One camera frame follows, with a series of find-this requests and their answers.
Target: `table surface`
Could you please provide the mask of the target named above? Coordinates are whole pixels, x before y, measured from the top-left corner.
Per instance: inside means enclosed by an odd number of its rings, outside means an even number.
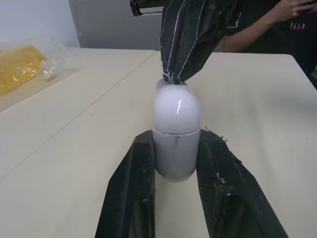
[[[0,113],[0,237],[93,238],[110,177],[151,129],[159,53],[76,53],[82,71]],[[295,60],[215,53],[189,85],[289,237],[314,238],[317,92]],[[156,189],[158,238],[209,237],[196,175]]]

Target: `person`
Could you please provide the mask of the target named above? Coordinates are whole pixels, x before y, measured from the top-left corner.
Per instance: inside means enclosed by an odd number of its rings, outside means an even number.
[[[306,74],[317,64],[316,0],[244,0],[223,52],[292,55]]]

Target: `white capsule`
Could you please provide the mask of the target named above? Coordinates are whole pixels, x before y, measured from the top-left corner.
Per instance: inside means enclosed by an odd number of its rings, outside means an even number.
[[[170,181],[184,181],[195,171],[201,109],[186,85],[158,82],[154,105],[153,140],[156,170]]]

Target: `black t-shirt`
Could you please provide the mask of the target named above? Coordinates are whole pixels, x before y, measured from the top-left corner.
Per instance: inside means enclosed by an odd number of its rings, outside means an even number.
[[[229,27],[228,35],[251,26],[279,2],[244,1],[240,18],[236,25]],[[274,25],[243,52],[292,55],[304,72],[311,73],[317,64],[317,13],[302,13]]]

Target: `yellow object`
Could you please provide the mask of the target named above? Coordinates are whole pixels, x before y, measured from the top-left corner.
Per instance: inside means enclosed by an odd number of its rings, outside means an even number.
[[[0,53],[0,95],[40,75],[46,60],[32,45]]]

